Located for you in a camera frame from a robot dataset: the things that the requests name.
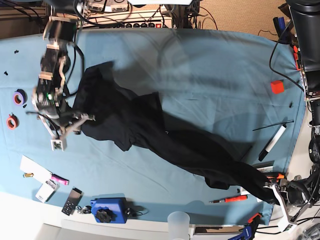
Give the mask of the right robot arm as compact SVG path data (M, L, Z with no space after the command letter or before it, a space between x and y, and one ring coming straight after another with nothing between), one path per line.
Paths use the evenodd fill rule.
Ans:
M84 55L76 43L78 23L87 9L85 0L53 0L52 10L75 14L75 17L49 16L43 32L48 40L46 51L40 61L38 83L33 89L31 101L35 114L51 135L53 142L62 141L69 132L78 132L90 117L86 113L72 110L67 103L71 96L67 87L66 73L71 66L68 47Z

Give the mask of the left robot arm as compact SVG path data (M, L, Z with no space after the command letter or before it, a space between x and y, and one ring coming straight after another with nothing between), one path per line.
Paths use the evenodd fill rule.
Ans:
M296 67L301 72L302 89L311 113L309 157L313 162L308 178L273 184L283 217L281 231L293 229L298 217L320 200L320 2L288 0L291 24L296 32Z

